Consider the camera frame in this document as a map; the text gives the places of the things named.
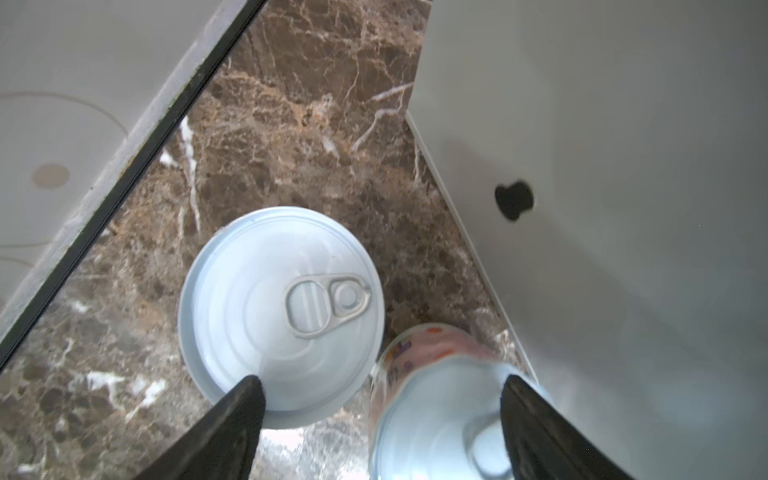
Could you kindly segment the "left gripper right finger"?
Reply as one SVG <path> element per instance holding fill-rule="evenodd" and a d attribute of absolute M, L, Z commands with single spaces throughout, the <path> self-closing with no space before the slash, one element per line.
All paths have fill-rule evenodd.
<path fill-rule="evenodd" d="M 500 418 L 515 479 L 631 479 L 518 375 L 504 383 Z"/>

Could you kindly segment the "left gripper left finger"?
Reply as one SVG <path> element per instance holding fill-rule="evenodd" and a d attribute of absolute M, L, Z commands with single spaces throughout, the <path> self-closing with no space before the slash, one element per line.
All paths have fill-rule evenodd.
<path fill-rule="evenodd" d="M 139 479 L 247 479 L 266 411 L 262 384 L 244 377 Z"/>

